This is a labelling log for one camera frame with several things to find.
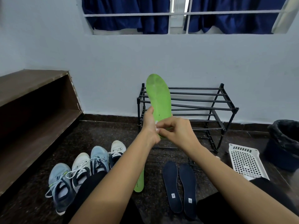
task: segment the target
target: dark granite floor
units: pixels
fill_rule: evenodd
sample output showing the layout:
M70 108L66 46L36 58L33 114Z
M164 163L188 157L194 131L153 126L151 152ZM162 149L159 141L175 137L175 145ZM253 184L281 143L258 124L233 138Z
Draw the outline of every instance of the dark granite floor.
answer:
M0 197L2 200L0 223L60 223L62 217L56 214L52 199L45 198L48 176L52 167L58 162L72 166L79 153L90 154L95 145L100 145L109 151L111 143L114 140L120 140L128 147L137 133L136 124L77 121L54 143L46 155L39 160L39 163L35 164L17 182L17 185L14 185L13 190L10 190L5 198ZM217 132L212 132L212 135L215 141L219 139ZM269 135L265 132L228 131L217 155L223 162L229 164L230 158L226 154L229 143L253 147L262 153L268 138ZM202 140L201 143L207 148L211 148L208 141ZM160 145L173 146L165 139ZM187 156L181 150L152 149L144 169L144 190L141 193L133 192L132 198L145 223L189 223L183 214L175 215L169 208L161 173L168 160L173 160L178 165L188 162ZM299 170L289 173L267 162L263 155L261 155L261 160L270 180L280 186L299 208ZM196 181L197 200L217 192L201 170L196 171ZM178 189L183 200L184 193L180 180L178 180Z

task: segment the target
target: trash bin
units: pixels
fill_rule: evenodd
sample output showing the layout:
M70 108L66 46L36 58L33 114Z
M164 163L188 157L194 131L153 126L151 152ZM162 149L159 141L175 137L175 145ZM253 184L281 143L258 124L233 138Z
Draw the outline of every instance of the trash bin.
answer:
M299 168L299 122L276 120L268 126L271 135L264 156L281 169L295 172Z

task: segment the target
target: finger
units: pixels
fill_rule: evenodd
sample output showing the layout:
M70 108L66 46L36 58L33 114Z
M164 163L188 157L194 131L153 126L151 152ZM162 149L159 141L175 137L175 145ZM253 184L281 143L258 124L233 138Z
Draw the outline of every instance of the finger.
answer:
M150 107L148 108L147 112L149 112L149 113L152 114L152 113L154 112L154 107L153 107L153 106L150 106Z
M158 133L159 135L161 135L162 137L166 137L166 138L168 138L169 140L170 140L171 138L173 138L173 135L174 135L174 133L169 132L168 130L166 130L166 129L164 129L164 128L159 128L158 131L157 131L157 133Z
M175 127L176 126L176 117L169 117L166 119L163 119L159 122L157 122L156 127L157 128L169 128L169 127Z

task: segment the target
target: black shoe rack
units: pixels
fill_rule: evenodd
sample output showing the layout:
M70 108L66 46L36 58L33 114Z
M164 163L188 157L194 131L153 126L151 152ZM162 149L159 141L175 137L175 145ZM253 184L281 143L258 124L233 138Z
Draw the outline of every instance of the black shoe rack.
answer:
M171 106L175 107L171 109L171 112L174 116L178 117L205 117L205 119L191 119L190 122L192 125L201 126L201 127L192 127L194 132L204 132L204 137L198 137L200 139L208 139L212 149L215 152L219 151L221 146L221 142L223 136L229 129L229 126L234 119L235 114L238 112L239 108L235 107L233 102L230 100L229 96L227 95L226 91L224 90L224 84L221 83L219 88L188 88L188 87L169 87L170 95L171 95ZM203 90L212 90L217 91L216 93L202 93ZM192 96L194 99L184 99L179 97L185 96ZM213 97L214 99L207 99L204 100L202 98L205 97ZM184 101L184 104L176 104L176 101ZM202 106L194 106L194 102L204 102L204 103L211 103L211 106L202 107ZM146 87L144 83L142 83L141 91L139 96L137 97L137 109L138 109L138 128L139 131L142 128L143 124L143 116L145 111L147 110L145 107L146 103L150 103L150 100L147 96ZM214 107L216 103L226 103L227 108L223 107ZM228 123L223 123L219 116L216 113L216 110L221 111L230 111L232 115ZM220 131L221 136L217 145L211 136L211 130L213 131Z

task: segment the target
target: light blue sneaker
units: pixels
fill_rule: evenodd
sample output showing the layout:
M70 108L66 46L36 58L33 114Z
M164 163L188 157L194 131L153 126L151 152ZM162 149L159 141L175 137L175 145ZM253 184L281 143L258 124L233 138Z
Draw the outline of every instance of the light blue sneaker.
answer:
M101 146L95 146L90 154L90 162L92 174L96 174L102 170L109 171L109 154L106 149Z
M71 171L64 163L56 164L49 176L49 190L45 197L53 197L54 206L58 215L63 215L68 206L73 202L76 193L71 186L71 181L66 174Z

